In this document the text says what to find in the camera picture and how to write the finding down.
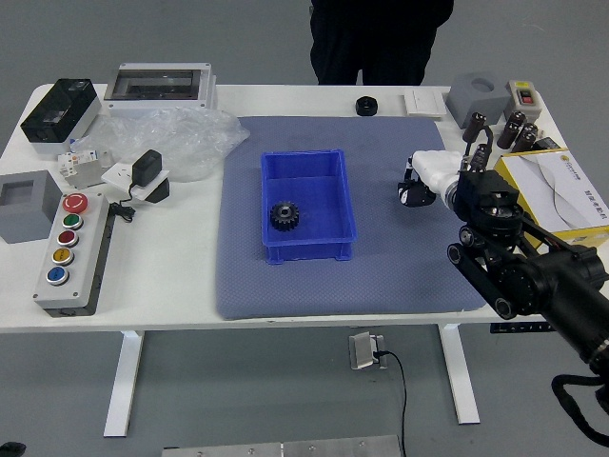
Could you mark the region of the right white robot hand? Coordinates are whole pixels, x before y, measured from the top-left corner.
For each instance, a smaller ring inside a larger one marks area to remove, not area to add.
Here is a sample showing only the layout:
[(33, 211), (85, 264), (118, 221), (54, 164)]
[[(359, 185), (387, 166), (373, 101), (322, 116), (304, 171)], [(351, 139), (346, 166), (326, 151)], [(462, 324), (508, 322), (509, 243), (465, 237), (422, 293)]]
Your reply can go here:
[(462, 155), (458, 151), (418, 150), (407, 159), (403, 180), (398, 184), (404, 206), (431, 205), (437, 197), (453, 209)]

